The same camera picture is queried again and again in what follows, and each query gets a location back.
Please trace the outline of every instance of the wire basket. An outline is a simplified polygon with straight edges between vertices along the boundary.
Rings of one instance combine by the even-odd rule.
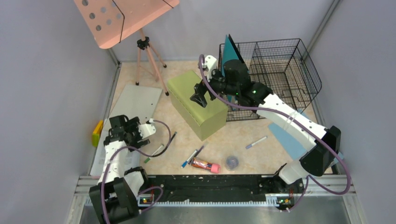
[[[250,78],[271,88],[285,103],[304,111],[322,88],[318,72],[301,39],[235,43]],[[219,48],[219,68],[224,44]],[[261,119],[250,110],[228,106],[227,121]]]

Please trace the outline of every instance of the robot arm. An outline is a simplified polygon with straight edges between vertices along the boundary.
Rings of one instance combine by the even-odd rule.
[[[89,190],[95,213],[101,224],[106,223],[101,201],[100,187],[103,182],[107,165],[110,163],[106,174],[104,195],[107,199],[107,215],[111,223],[116,224],[131,219],[139,215],[138,202],[136,200],[139,189],[148,182],[148,176],[141,167],[133,168],[125,172],[125,158],[127,150],[116,151],[121,147],[133,146],[141,148],[150,143],[147,137],[156,132],[156,128],[151,122],[140,124],[139,118],[128,119],[125,115],[112,117],[109,119],[111,129],[109,136],[104,141],[105,164],[103,172],[98,181],[98,185]]]
[[[213,60],[213,56],[206,56],[204,66]],[[306,149],[307,153],[298,160],[286,164],[281,167],[276,176],[279,176],[286,184],[292,184],[296,180],[306,177],[307,175],[322,176],[324,171],[333,161],[334,156],[329,153],[322,145],[320,145],[311,135],[297,126],[292,120],[298,121],[314,135],[321,138],[336,153],[339,151],[339,140],[341,132],[336,127],[330,129],[325,128],[313,121],[307,119],[296,110],[284,103],[273,91],[262,83],[255,83],[250,80],[247,66],[240,60],[229,60],[223,67],[225,76],[221,71],[212,69],[211,74],[207,76],[210,79],[210,86],[216,93],[232,95],[238,100],[238,104],[247,107],[262,107],[274,109],[288,114],[284,117],[278,113],[271,111],[258,110],[254,111],[258,115],[266,117],[283,127],[290,135],[297,139]],[[206,107],[207,102],[205,93],[208,91],[204,82],[196,84],[194,87],[195,94],[191,96],[191,100]]]

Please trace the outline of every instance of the tripod leg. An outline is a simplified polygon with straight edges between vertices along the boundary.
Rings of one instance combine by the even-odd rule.
[[[148,60],[151,62],[151,66],[153,66],[154,70],[155,70],[156,73],[157,73],[157,77],[158,77],[158,78],[160,79],[160,81],[161,81],[163,90],[165,91],[165,95],[166,95],[166,96],[169,96],[168,89],[166,88],[165,83],[163,82],[161,73],[160,73],[160,71],[159,71],[159,69],[158,69],[158,67],[157,67],[157,65],[156,65],[156,61],[154,60],[153,54],[151,53],[151,50],[150,50],[150,47],[147,47],[146,50],[147,50]]]
[[[159,59],[160,62],[162,63],[162,66],[163,66],[164,68],[166,68],[165,62],[163,62],[163,60],[162,60],[162,58],[161,58],[161,55],[160,55],[160,54],[158,53],[158,51],[154,48],[154,46],[153,46],[152,43],[150,44],[150,47],[151,47],[151,49],[153,50],[153,52],[157,55],[158,59]]]
[[[139,85],[139,78],[140,78],[140,57],[141,57],[141,49],[138,48],[137,51],[137,74],[136,74],[136,85]]]

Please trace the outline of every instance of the green box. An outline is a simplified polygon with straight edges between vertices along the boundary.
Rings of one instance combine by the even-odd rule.
[[[202,141],[226,125],[228,107],[218,99],[210,100],[205,94],[208,105],[203,108],[190,100],[194,86],[201,79],[194,71],[188,71],[168,81],[172,105]]]

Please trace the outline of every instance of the blue marker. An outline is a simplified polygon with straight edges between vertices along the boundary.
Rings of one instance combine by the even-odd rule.
[[[194,152],[190,155],[190,157],[188,157],[188,159],[182,164],[182,168],[184,168],[187,165],[188,161],[190,161],[192,159],[192,157],[195,155],[195,153],[197,153],[197,152],[198,152],[198,150],[195,149]]]
[[[261,142],[261,141],[264,141],[264,140],[266,140],[266,139],[267,139],[267,136],[264,136],[264,137],[260,138],[259,140],[257,140],[256,142],[253,142],[252,144],[246,146],[245,148],[246,148],[246,149],[251,148],[251,147],[254,146],[255,144],[257,144],[257,143],[259,143],[259,142]]]

